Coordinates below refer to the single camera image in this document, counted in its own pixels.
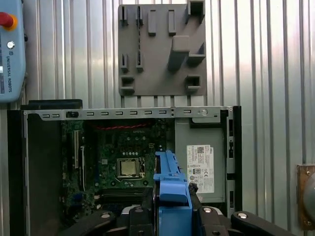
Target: expansion slot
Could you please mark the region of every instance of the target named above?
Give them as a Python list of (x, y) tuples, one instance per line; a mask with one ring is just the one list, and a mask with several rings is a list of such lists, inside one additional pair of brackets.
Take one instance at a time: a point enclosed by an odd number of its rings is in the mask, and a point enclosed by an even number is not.
[(74, 131), (74, 168), (79, 168), (79, 130)]
[(86, 180), (86, 171), (85, 171), (85, 156), (84, 156), (85, 146), (81, 146), (81, 160), (79, 162), (79, 187), (81, 191), (85, 191), (85, 180)]

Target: corrugated metal wall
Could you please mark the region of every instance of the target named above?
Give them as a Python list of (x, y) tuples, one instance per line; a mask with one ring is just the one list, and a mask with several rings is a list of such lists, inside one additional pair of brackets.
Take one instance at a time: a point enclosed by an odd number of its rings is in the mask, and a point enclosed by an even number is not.
[(24, 0), (27, 99), (81, 98), (85, 108), (242, 105), (244, 210), (303, 235), (295, 169), (315, 162), (315, 2), (206, 0), (207, 97), (121, 98), (118, 5), (184, 2)]

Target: cable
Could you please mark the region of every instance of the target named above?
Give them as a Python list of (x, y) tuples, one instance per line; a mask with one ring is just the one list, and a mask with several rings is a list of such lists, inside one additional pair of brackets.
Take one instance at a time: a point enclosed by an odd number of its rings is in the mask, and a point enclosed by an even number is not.
[(135, 128), (141, 128), (141, 127), (145, 127), (148, 124), (137, 124), (137, 125), (132, 125), (132, 126), (112, 126), (112, 127), (101, 127), (101, 126), (94, 126), (95, 129), (98, 130), (113, 130), (113, 129), (135, 129)]

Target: red emergency stop button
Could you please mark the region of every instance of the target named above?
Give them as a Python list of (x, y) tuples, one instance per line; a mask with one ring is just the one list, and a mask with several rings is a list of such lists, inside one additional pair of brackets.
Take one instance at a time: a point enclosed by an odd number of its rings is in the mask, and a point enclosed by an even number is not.
[(0, 12), (0, 26), (4, 26), (7, 28), (12, 27), (14, 24), (13, 17), (8, 13)]
[(14, 30), (18, 25), (18, 19), (11, 14), (0, 12), (0, 26), (6, 30)]

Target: screw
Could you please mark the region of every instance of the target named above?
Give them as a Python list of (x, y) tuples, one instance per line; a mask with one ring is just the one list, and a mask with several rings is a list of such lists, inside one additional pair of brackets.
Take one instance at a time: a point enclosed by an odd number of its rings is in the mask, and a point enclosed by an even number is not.
[(7, 44), (8, 49), (13, 49), (15, 46), (15, 43), (13, 41), (9, 41)]
[(208, 208), (208, 207), (205, 207), (204, 209), (203, 209), (206, 213), (210, 213), (212, 210), (210, 209), (210, 208)]
[(208, 114), (208, 110), (206, 110), (206, 109), (201, 110), (201, 114), (203, 116), (206, 116)]
[(104, 213), (101, 217), (104, 218), (104, 219), (106, 219), (106, 218), (110, 217), (110, 215), (107, 214), (107, 213)]
[(242, 219), (246, 219), (247, 218), (247, 215), (244, 214), (244, 213), (238, 213), (237, 216), (242, 218)]

